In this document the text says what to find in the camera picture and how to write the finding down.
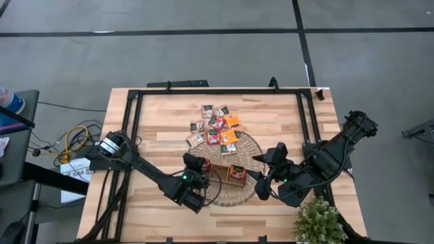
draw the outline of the potted plant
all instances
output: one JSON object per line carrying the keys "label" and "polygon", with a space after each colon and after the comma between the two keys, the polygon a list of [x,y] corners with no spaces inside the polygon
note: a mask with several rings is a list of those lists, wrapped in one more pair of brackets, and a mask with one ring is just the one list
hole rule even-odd
{"label": "potted plant", "polygon": [[337,215],[338,210],[322,197],[302,205],[294,227],[296,240],[310,244],[343,243],[346,236]]}

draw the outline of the snack packet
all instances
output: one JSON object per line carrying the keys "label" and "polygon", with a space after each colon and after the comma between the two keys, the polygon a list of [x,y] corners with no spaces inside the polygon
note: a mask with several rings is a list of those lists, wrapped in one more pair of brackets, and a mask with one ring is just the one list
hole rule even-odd
{"label": "snack packet", "polygon": [[237,127],[239,125],[238,115],[229,114],[224,116],[224,120],[229,127]]}
{"label": "snack packet", "polygon": [[202,105],[202,118],[212,117],[212,105]]}
{"label": "snack packet", "polygon": [[225,145],[238,142],[238,137],[235,134],[235,129],[230,129],[228,131],[222,132],[220,135],[222,136],[223,144]]}
{"label": "snack packet", "polygon": [[235,144],[220,145],[220,152],[222,155],[231,155],[237,153]]}
{"label": "snack packet", "polygon": [[217,117],[216,115],[214,115],[211,119],[210,122],[208,123],[208,125],[218,129],[219,131],[223,128],[224,125],[224,119]]}
{"label": "snack packet", "polygon": [[206,134],[208,145],[220,144],[220,136],[217,129],[210,129]]}
{"label": "snack packet", "polygon": [[205,142],[205,140],[202,138],[202,136],[199,133],[194,133],[193,135],[187,137],[186,141],[191,148],[194,148],[199,144],[201,144],[202,142]]}
{"label": "snack packet", "polygon": [[203,131],[203,121],[192,121],[190,122],[191,133]]}
{"label": "snack packet", "polygon": [[219,106],[219,107],[214,109],[214,114],[219,116],[219,117],[223,117],[224,115],[229,114],[229,109],[228,109],[228,107],[226,107],[226,105]]}

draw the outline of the yellow cable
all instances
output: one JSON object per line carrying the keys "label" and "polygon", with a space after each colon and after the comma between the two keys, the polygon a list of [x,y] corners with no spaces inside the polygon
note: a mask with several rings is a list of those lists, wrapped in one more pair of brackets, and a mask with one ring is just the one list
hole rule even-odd
{"label": "yellow cable", "polygon": [[78,146],[76,146],[75,148],[71,148],[71,152],[79,150],[87,142],[87,139],[89,139],[89,130],[87,129],[86,126],[84,126],[84,125],[77,125],[77,126],[74,126],[74,127],[70,128],[67,131],[66,135],[65,135],[65,152],[64,152],[63,158],[60,160],[60,163],[69,163],[69,151],[68,151],[69,134],[72,131],[74,131],[76,129],[80,129],[80,128],[84,129],[86,131],[86,139],[82,143],[80,143]]}
{"label": "yellow cable", "polygon": [[[68,150],[68,139],[69,139],[69,134],[70,134],[72,131],[76,130],[76,129],[84,129],[84,130],[86,131],[86,138],[85,138],[85,139],[83,140],[83,142],[80,143],[78,146],[76,146],[75,148],[70,148],[70,149]],[[77,125],[77,126],[74,126],[74,127],[70,128],[70,129],[66,132],[66,135],[65,135],[65,152],[60,152],[60,153],[58,153],[58,152],[50,152],[50,153],[48,153],[48,152],[41,152],[41,155],[48,155],[48,156],[59,156],[59,155],[63,155],[62,158],[60,159],[60,163],[61,163],[61,164],[69,163],[69,153],[70,153],[70,152],[74,152],[74,151],[76,151],[76,150],[79,150],[81,147],[83,147],[84,144],[87,142],[87,140],[89,140],[89,136],[90,136],[90,133],[89,133],[89,130],[87,129],[86,126],[84,126],[84,125]]]}

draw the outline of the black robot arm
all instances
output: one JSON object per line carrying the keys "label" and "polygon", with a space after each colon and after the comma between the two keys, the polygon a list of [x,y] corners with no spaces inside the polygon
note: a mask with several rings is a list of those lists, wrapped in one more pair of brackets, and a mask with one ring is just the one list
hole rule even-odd
{"label": "black robot arm", "polygon": [[[286,159],[288,150],[282,142],[268,149],[265,155],[253,157],[266,163],[270,169],[266,176],[248,171],[257,180],[255,191],[259,198],[267,200],[272,196],[289,206],[298,207],[310,189],[326,187],[336,179],[344,169],[354,145],[365,136],[375,136],[378,126],[359,111],[351,111],[345,119],[343,130],[330,141],[305,145],[305,159],[299,165]],[[271,189],[272,180],[283,182],[278,187],[279,194]]]}

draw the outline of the round wicker mat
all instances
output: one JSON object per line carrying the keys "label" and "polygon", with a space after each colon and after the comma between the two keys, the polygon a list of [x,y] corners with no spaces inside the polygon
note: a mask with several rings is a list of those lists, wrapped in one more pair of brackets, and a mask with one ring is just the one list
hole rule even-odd
{"label": "round wicker mat", "polygon": [[[189,150],[189,153],[196,157],[204,157],[211,160],[211,163],[219,165],[238,165],[246,169],[261,171],[265,174],[265,164],[256,161],[252,156],[261,155],[262,150],[258,143],[243,132],[238,142],[236,142],[237,153],[233,155],[221,155],[220,145],[208,145],[206,142]],[[222,190],[213,204],[230,207],[240,205],[250,199],[255,193],[256,181],[249,175],[243,188],[237,186],[222,185]],[[206,190],[206,198],[211,201],[217,194],[220,187],[219,182],[210,181],[210,186]]]}

